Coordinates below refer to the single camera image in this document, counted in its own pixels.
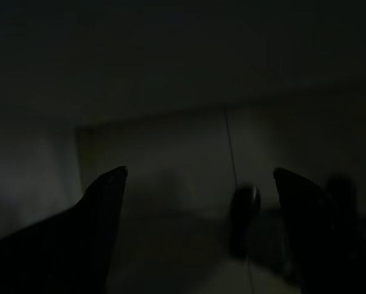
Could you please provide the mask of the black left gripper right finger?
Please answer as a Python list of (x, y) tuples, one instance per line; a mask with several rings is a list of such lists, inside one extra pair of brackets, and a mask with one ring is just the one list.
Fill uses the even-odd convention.
[(284, 168), (273, 176), (302, 293), (366, 293), (353, 181), (336, 175), (322, 188)]

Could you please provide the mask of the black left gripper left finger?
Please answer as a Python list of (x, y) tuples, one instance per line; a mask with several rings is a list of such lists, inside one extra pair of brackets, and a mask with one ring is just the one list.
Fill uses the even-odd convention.
[(0, 293), (105, 293), (127, 177), (110, 170), (73, 207), (0, 239)]

